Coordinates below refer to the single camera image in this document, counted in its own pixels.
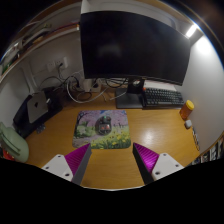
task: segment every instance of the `orange bottle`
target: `orange bottle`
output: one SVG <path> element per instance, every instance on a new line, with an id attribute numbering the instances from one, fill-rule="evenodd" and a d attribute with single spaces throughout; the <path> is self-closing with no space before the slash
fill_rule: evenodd
<path id="1" fill-rule="evenodd" d="M 180 110 L 180 116 L 182 119 L 186 121 L 193 109 L 194 104 L 190 100 L 187 100 Z"/>

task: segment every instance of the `green bag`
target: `green bag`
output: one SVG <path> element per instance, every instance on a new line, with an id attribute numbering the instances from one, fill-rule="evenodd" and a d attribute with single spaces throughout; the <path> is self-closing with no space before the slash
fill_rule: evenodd
<path id="1" fill-rule="evenodd" d="M 25 163 L 29 157 L 29 147 L 25 139 L 23 139 L 13 128 L 6 128 L 0 122 L 0 142 L 2 147 L 19 162 Z"/>

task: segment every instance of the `keyboard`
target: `keyboard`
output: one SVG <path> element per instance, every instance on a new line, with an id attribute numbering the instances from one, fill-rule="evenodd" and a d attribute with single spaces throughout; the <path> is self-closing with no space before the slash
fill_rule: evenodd
<path id="1" fill-rule="evenodd" d="M 143 109 L 172 109 L 184 105 L 182 95 L 177 91 L 145 88 L 142 95 Z"/>

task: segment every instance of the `monitor stand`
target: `monitor stand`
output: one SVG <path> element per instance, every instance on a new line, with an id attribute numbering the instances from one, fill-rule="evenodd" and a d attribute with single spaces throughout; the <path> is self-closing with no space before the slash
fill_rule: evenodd
<path id="1" fill-rule="evenodd" d="M 129 79 L 128 88 L 117 88 L 115 96 L 118 97 L 122 93 L 122 96 L 116 98 L 117 109 L 138 109 L 142 108 L 142 89 L 144 87 L 145 80 L 143 79 Z"/>

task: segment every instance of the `wooden desk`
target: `wooden desk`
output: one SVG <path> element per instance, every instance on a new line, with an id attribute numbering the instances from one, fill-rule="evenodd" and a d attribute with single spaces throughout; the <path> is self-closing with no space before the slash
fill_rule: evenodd
<path id="1" fill-rule="evenodd" d="M 113 90 L 107 90 L 113 97 Z M 30 147 L 27 164 L 43 167 L 56 154 L 75 150 L 72 139 L 80 110 L 114 110 L 115 101 L 103 97 L 86 104 L 67 103 L 63 111 L 45 123 L 41 134 L 33 132 L 26 140 Z M 179 110 L 126 109 L 132 143 L 136 142 L 157 153 L 168 153 L 181 165 L 191 163 L 199 152 L 192 130 L 186 130 Z M 127 149 L 93 149 L 81 186 L 98 189 L 123 189 L 144 186 L 132 146 Z"/>

